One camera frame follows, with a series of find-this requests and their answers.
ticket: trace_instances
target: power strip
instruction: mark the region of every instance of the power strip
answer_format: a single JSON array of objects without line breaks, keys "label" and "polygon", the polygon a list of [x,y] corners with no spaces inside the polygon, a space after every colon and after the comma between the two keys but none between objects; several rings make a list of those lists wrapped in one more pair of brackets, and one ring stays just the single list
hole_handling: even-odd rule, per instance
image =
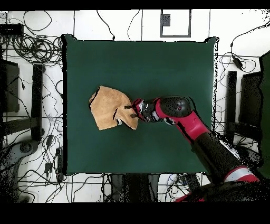
[{"label": "power strip", "polygon": [[0,35],[7,36],[23,36],[24,25],[23,24],[0,24]]}]

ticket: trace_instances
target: floor tile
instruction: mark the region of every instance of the floor tile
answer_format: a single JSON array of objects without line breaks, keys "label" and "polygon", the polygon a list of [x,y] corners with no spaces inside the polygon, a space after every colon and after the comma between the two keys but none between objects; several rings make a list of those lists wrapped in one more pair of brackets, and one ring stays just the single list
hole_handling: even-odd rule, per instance
[{"label": "floor tile", "polygon": [[[138,11],[98,10],[98,13],[110,27],[115,41],[128,41],[129,37],[131,41],[138,41],[141,37],[141,11],[139,13]],[[96,10],[75,11],[75,37],[78,40],[112,40],[112,34],[107,25],[99,18]]]},{"label": "floor tile", "polygon": [[[269,16],[262,10],[211,10],[210,36],[219,37],[218,53],[230,52],[233,39],[253,28],[266,24]],[[237,55],[261,56],[270,50],[270,27],[244,34],[234,41]]]},{"label": "floor tile", "polygon": [[[8,118],[8,120],[16,120],[17,118]],[[30,156],[27,156],[23,158],[21,165],[19,166],[18,170],[18,176],[22,177],[28,170],[35,170],[40,175],[44,173],[45,163],[50,161],[52,162],[54,160],[56,149],[63,145],[63,139],[59,138],[59,132],[55,129],[53,130],[53,123],[51,123],[51,129],[50,129],[50,121],[47,118],[42,119],[42,127],[45,131],[45,134],[42,136],[44,138],[44,146],[46,147],[46,140],[47,135],[53,135],[55,138],[53,139],[52,146],[47,151],[48,154],[45,154],[44,148],[42,148],[42,144],[38,145],[38,149],[35,153],[33,153]],[[14,133],[12,135],[8,135],[8,144],[12,143],[13,141],[19,142],[23,140],[29,140],[31,139],[31,132],[28,130],[21,131]],[[38,175],[30,171],[26,178],[22,179],[22,181],[35,181],[38,179]],[[55,181],[55,174],[54,171],[52,173],[51,180]]]},{"label": "floor tile", "polygon": [[102,183],[102,178],[100,173],[86,174],[86,173],[78,173],[73,176],[73,183]]},{"label": "floor tile", "polygon": [[[72,201],[73,202],[101,202],[103,201],[103,194],[101,192],[101,184],[73,184]],[[105,195],[111,193],[111,186],[106,184],[104,186]]]},{"label": "floor tile", "polygon": [[[71,202],[71,184],[47,185],[40,183],[20,183],[19,189],[35,195],[34,203],[68,203]],[[33,196],[21,193],[21,195],[28,195],[33,201]]]},{"label": "floor tile", "polygon": [[190,38],[161,38],[160,37],[160,10],[143,10],[142,20],[143,41],[204,41],[209,37],[209,10],[191,10],[191,37]]}]

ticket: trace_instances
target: white floor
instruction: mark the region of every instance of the white floor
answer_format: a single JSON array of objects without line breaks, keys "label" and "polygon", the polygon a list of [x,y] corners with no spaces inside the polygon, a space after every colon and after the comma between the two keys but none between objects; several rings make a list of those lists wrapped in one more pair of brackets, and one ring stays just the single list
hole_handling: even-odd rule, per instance
[{"label": "white floor", "polygon": [[[42,31],[35,32],[38,35],[53,35],[60,36],[61,34],[74,34],[78,40],[111,40],[112,35],[110,34],[108,27],[100,20],[96,11],[48,11],[52,18],[52,23]],[[206,38],[211,36],[219,37],[218,43],[218,58],[220,59],[222,55],[226,52],[230,52],[230,43],[233,38],[239,34],[251,30],[252,28],[258,27],[265,24],[270,20],[267,11],[262,10],[192,10],[192,20],[191,20],[191,38],[161,38],[160,37],[160,10],[127,10],[127,11],[99,11],[102,18],[108,23],[111,32],[115,35],[116,41],[128,41],[129,37],[131,41],[204,41]],[[183,20],[181,14],[183,11],[178,10],[164,10],[164,14],[171,13],[171,27],[166,27],[163,31],[164,35],[170,34],[183,34],[185,32],[185,26],[180,24]],[[8,18],[12,19],[10,22],[23,21],[24,12],[11,11],[8,13]],[[4,18],[0,18],[0,22],[5,22]],[[25,22],[33,30],[41,29],[48,25],[50,18],[44,11],[34,11],[29,12],[25,16]],[[31,33],[25,29],[25,33],[31,35]],[[259,29],[243,36],[238,37],[234,41],[233,52],[237,55],[241,55],[244,59],[252,59],[256,62],[256,66],[252,61],[246,61],[245,71],[260,71],[258,57],[270,50],[270,27]],[[8,55],[17,56],[13,50],[8,50]],[[9,61],[13,61],[19,64],[20,67],[20,77],[25,80],[25,90],[20,88],[19,97],[24,102],[27,110],[31,112],[31,96],[32,95],[32,73],[33,67],[30,63],[22,58],[14,58],[8,56]],[[228,63],[230,57],[223,57],[223,63]],[[221,81],[226,86],[226,75],[227,71],[236,70],[237,71],[237,91],[240,91],[240,80],[244,72],[241,72],[235,67],[234,64],[229,64],[225,72],[225,78]],[[221,75],[224,75],[224,68],[222,64],[218,63],[218,80]],[[59,130],[62,130],[62,101],[59,94],[55,91],[54,85],[61,79],[63,79],[62,70],[59,65],[54,67],[46,67],[46,75],[43,77],[44,87],[43,96],[51,94],[50,96],[44,98],[43,104],[43,121],[42,126],[45,130],[45,136],[48,134],[50,129],[50,124],[54,124],[55,119],[50,117],[59,116],[58,125]],[[62,91],[62,83],[60,83],[57,89]],[[217,88],[217,99],[222,99],[226,94],[226,88],[220,83]],[[240,93],[237,94],[237,111],[239,113],[239,99]],[[225,99],[219,100],[217,102],[216,117],[217,120],[224,121],[224,113],[220,113],[225,108]],[[5,115],[4,119],[13,120],[19,119],[21,117],[27,116],[23,105],[20,102],[20,111],[18,113],[8,113]],[[11,143],[17,135],[20,133],[15,133],[9,135],[7,138],[7,143]],[[53,135],[59,135],[59,132],[54,129]],[[30,137],[30,132],[20,135],[17,141],[26,139]],[[59,143],[57,142],[52,148],[52,156],[55,154],[57,146],[63,144],[62,138],[59,138]],[[19,176],[23,176],[28,170],[36,170],[40,175],[44,173],[45,161],[41,156],[42,149],[39,146],[36,153],[26,157],[22,161],[22,165],[19,169]],[[44,179],[40,178],[37,174],[29,171],[27,173],[28,177],[23,178],[20,181],[20,189],[24,190],[27,186],[31,186],[26,189],[35,195],[34,202],[45,202],[53,198],[53,195],[48,199],[48,197],[55,192],[59,187],[53,185],[44,186]],[[101,178],[100,174],[77,174],[75,176],[68,176],[63,182],[59,193],[54,197],[53,202],[71,202],[74,199],[74,192],[78,190],[82,184],[87,179],[86,184],[75,193],[74,202],[96,202],[100,200],[101,195]],[[202,184],[207,184],[209,181],[207,178],[201,174],[198,174],[198,178]],[[52,174],[51,181],[56,181],[55,175]],[[172,181],[169,180],[169,174],[162,174],[159,180],[159,193],[165,193],[167,190],[167,184],[171,184]],[[110,193],[110,186],[108,183],[105,185],[105,191],[107,195]],[[177,193],[174,197],[181,196],[182,193]],[[165,201],[164,194],[159,195],[159,200]]]}]

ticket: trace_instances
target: black cable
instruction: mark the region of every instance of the black cable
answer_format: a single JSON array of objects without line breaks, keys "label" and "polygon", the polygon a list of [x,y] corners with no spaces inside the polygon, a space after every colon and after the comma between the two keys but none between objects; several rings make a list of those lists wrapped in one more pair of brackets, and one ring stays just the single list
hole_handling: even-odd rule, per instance
[{"label": "black cable", "polygon": [[49,15],[48,12],[44,11],[44,12],[49,16],[49,18],[50,18],[49,24],[48,24],[46,27],[44,27],[44,28],[42,28],[42,29],[39,29],[39,30],[31,29],[29,26],[26,25],[26,22],[25,22],[25,15],[26,15],[28,12],[29,12],[29,11],[26,11],[26,12],[23,14],[23,22],[24,22],[26,28],[27,28],[33,35],[35,35],[35,34],[33,33],[34,31],[42,31],[42,30],[46,29],[46,28],[52,23],[52,18],[51,18],[51,16]]},{"label": "black cable", "polygon": [[112,34],[112,40],[114,41],[114,39],[115,39],[115,36],[113,35],[113,33],[111,32],[111,29],[110,29],[110,27],[109,27],[109,25],[103,20],[103,18],[100,16],[100,14],[99,14],[99,11],[97,10],[97,14],[98,14],[98,16],[99,16],[99,18],[107,25],[107,27],[108,27],[108,29],[109,29],[109,31],[110,31],[110,33]]},{"label": "black cable", "polygon": [[234,59],[234,64],[235,64],[236,67],[239,68],[241,71],[243,71],[243,72],[245,72],[245,73],[250,73],[250,72],[254,71],[254,69],[256,68],[256,62],[255,62],[254,60],[251,60],[251,59],[246,59],[246,60],[249,60],[249,61],[253,61],[253,62],[255,63],[255,66],[254,66],[254,69],[251,70],[251,71],[244,71],[244,70],[243,70],[243,65],[241,64],[241,62],[240,62],[240,60],[239,60],[239,58],[241,58],[241,57],[239,57],[237,54],[233,53],[233,45],[234,45],[235,39],[237,39],[238,37],[240,37],[240,36],[242,36],[242,35],[244,35],[244,34],[247,34],[247,33],[251,32],[251,31],[255,31],[255,30],[257,30],[257,29],[265,28],[265,27],[268,27],[268,26],[270,26],[270,21],[268,21],[268,22],[267,22],[266,24],[264,24],[264,25],[258,26],[258,27],[256,27],[256,28],[253,28],[253,29],[251,29],[251,30],[245,32],[245,33],[242,33],[242,34],[236,36],[236,37],[233,39],[232,43],[230,44],[230,52],[231,52],[232,57],[233,57],[233,59]]},{"label": "black cable", "polygon": [[129,24],[129,28],[130,28],[131,23],[132,23],[133,19],[135,18],[135,16],[132,18],[132,20],[131,20],[131,22],[130,22],[130,24]]},{"label": "black cable", "polygon": [[101,178],[101,176],[89,176],[88,178],[86,178],[86,180],[84,181],[83,185],[82,185],[79,189],[77,189],[76,191],[73,192],[73,200],[72,200],[72,203],[75,201],[75,193],[76,193],[77,191],[79,191],[80,189],[82,189],[82,187],[85,185],[85,183],[87,182],[87,180],[88,180],[89,178]]},{"label": "black cable", "polygon": [[56,83],[56,85],[55,85],[55,90],[56,90],[56,92],[60,95],[60,97],[62,98],[62,100],[63,100],[63,94],[61,94],[58,90],[57,90],[57,85],[60,83],[60,82],[62,82],[63,81],[63,79],[61,79],[60,81],[58,81],[57,83]]}]

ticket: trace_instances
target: metal frame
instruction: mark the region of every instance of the metal frame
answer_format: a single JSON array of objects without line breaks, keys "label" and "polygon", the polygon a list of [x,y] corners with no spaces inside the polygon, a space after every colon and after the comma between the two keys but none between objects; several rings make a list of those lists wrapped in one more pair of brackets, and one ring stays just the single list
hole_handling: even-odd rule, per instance
[{"label": "metal frame", "polygon": [[[20,132],[31,128],[31,139],[37,142],[41,141],[42,133],[42,77],[45,71],[45,66],[42,64],[33,65],[33,85],[32,85],[32,109],[31,118],[23,118],[3,122],[3,100],[0,102],[0,139],[5,135]],[[3,93],[5,85],[0,86],[0,91]]]},{"label": "metal frame", "polygon": [[160,11],[160,37],[161,38],[190,38],[191,37],[191,10],[189,10],[188,35],[163,35],[163,27],[170,26],[170,14]]}]

